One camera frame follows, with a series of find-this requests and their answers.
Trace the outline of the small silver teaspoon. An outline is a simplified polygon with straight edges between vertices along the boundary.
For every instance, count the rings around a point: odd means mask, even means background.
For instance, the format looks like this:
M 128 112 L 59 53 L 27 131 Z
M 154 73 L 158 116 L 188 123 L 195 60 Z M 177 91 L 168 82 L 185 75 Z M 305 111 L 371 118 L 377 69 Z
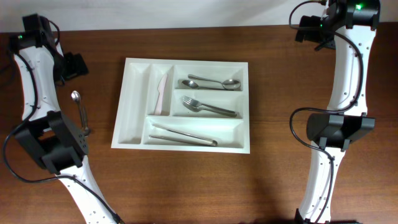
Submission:
M 71 98 L 76 103 L 76 105 L 78 107 L 82 128 L 87 129 L 88 125 L 86 123 L 86 113 L 85 113 L 84 106 L 83 106 L 79 92 L 77 92 L 76 90 L 73 90 L 71 93 Z

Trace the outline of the small dark teaspoon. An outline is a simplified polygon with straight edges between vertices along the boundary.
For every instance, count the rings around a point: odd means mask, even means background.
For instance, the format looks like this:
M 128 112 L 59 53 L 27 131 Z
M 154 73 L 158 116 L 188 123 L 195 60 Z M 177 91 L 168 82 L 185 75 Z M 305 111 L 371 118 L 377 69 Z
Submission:
M 84 106 L 82 107 L 82 115 L 83 115 L 83 132 L 85 136 L 89 136 L 91 133 L 91 129 L 88 127 L 88 117 Z

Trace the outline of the pink plastic knife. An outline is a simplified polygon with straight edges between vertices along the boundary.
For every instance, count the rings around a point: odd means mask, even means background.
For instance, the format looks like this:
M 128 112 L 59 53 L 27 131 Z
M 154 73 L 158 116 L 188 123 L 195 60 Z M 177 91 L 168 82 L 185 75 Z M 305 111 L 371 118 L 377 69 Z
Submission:
M 162 112 L 162 104 L 163 104 L 163 99 L 164 99 L 164 91 L 165 91 L 165 86 L 167 83 L 167 78 L 168 78 L 168 74 L 165 73 L 160 82 L 159 85 L 157 87 L 157 91 L 159 93 L 158 98 L 157 98 L 157 103 L 155 105 L 155 110 L 154 110 L 154 115 L 160 115 Z

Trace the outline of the silver tablespoon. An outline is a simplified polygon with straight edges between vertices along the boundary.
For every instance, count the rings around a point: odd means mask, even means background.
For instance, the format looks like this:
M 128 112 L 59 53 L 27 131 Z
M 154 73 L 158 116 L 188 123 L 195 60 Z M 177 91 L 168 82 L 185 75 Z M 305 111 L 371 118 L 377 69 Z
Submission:
M 219 83 L 225 90 L 238 90 L 241 87 L 241 82 L 239 80 L 234 80 L 234 79 L 227 79 L 225 81 L 218 81 L 218 80 L 212 80 L 209 78 L 203 78 L 199 77 L 193 74 L 188 74 L 188 78 L 192 80 L 200 80 L 200 81 L 206 81 L 206 82 L 215 82 Z
M 235 91 L 239 90 L 240 87 L 233 87 L 233 88 L 213 88 L 213 87 L 205 87 L 205 86 L 199 86 L 197 83 L 191 80 L 181 80 L 180 81 L 181 86 L 184 88 L 190 88 L 194 90 L 228 90 L 228 91 Z

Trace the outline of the silver fork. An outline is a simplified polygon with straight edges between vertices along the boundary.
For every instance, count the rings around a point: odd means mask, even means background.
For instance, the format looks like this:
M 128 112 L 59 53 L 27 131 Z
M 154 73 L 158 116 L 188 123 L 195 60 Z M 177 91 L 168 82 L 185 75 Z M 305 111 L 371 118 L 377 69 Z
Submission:
M 182 104 L 183 104 L 187 109 L 189 109 L 189 110 L 191 110 L 191 111 L 193 111 L 193 112 L 197 112 L 197 113 L 200 112 L 200 111 L 205 110 L 205 111 L 210 111 L 210 112 L 213 112 L 213 113 L 221 114 L 221 115 L 228 116 L 228 117 L 232 117 L 232 118 L 237 117 L 237 114 L 236 114 L 236 113 L 227 113 L 227 112 L 223 112 L 223 111 L 216 110 L 216 109 L 211 109 L 211 108 L 194 107 L 194 106 L 192 106 L 192 105 L 189 105 L 189 104 L 186 103 L 186 102 L 183 102 Z
M 195 106 L 195 107 L 206 106 L 206 107 L 208 107 L 208 108 L 220 110 L 220 111 L 222 111 L 222 112 L 234 113 L 234 111 L 231 111 L 231 110 L 226 110 L 226 109 L 219 108 L 219 107 L 216 107 L 216 106 L 211 106 L 211 105 L 208 105 L 208 104 L 201 103 L 201 102 L 199 102 L 198 100 L 194 100 L 193 98 L 190 98 L 190 97 L 188 97 L 188 96 L 183 96 L 183 97 L 182 97 L 182 100 L 183 100 L 184 102 L 188 103 L 188 104 L 191 105 L 191 106 Z

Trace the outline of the long metal tongs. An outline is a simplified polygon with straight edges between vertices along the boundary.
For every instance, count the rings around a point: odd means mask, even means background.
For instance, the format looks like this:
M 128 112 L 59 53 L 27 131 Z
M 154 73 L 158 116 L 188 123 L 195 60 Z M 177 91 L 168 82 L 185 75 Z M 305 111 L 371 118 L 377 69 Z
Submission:
M 155 129 L 160 129 L 162 131 L 172 133 L 172 135 L 150 134 L 149 135 L 150 138 L 161 139 L 161 140 L 165 140 L 165 141 L 179 142 L 179 143 L 184 143 L 184 144 L 191 144 L 191 145 L 196 145 L 196 146 L 210 146 L 210 147 L 218 146 L 218 141 L 216 141 L 214 139 L 201 137 L 201 136 L 198 136 L 198 135 L 192 134 L 192 133 L 178 131 L 176 129 L 161 126 L 159 124 L 153 124 L 152 126 Z

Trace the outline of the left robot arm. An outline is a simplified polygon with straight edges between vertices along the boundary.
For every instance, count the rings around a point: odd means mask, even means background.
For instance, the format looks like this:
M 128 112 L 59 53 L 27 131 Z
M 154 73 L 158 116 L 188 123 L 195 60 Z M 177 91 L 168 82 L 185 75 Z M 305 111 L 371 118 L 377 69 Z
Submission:
M 54 23 L 46 17 L 31 14 L 22 21 L 24 31 L 9 38 L 9 53 L 21 75 L 24 111 L 9 136 L 52 175 L 42 182 L 59 180 L 66 187 L 87 223 L 122 223 L 90 169 L 84 106 L 77 102 L 82 122 L 78 127 L 57 99 L 57 85 L 88 74 L 86 63 L 80 54 L 63 53 L 60 35 L 52 32 Z

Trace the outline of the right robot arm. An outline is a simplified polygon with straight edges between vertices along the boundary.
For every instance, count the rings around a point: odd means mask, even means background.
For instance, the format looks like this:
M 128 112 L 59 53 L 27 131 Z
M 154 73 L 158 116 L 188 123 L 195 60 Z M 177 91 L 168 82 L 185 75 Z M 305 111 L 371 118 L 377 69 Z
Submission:
M 368 63 L 381 14 L 380 0 L 320 1 L 321 16 L 302 16 L 297 42 L 317 44 L 316 51 L 336 52 L 333 89 L 325 110 L 308 107 L 306 135 L 298 141 L 310 148 L 311 165 L 305 196 L 295 212 L 299 224 L 331 223 L 336 175 L 349 145 L 370 133 L 376 120 L 368 116 Z

